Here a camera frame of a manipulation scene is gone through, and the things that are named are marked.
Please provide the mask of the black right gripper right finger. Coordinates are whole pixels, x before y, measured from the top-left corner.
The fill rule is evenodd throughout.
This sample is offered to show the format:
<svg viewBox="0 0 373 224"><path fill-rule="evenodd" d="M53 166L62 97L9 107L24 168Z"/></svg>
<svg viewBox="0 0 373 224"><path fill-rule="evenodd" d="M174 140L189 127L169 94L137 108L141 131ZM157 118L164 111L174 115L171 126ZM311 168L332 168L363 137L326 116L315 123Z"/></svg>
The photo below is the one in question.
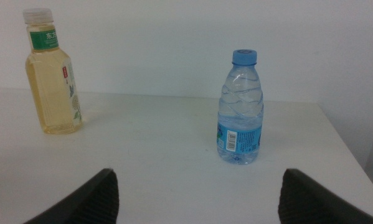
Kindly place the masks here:
<svg viewBox="0 0 373 224"><path fill-rule="evenodd" d="M283 174L278 216L281 223L373 224L373 216L337 196L298 169Z"/></svg>

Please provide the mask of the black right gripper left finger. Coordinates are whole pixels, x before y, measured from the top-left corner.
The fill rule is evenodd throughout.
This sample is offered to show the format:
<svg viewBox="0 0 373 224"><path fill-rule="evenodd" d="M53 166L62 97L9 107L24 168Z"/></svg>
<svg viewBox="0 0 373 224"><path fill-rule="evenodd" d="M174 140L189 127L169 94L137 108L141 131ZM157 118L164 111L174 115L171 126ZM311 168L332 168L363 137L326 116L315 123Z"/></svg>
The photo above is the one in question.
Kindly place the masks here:
<svg viewBox="0 0 373 224"><path fill-rule="evenodd" d="M27 224L116 223L120 207L113 169L102 169L64 199Z"/></svg>

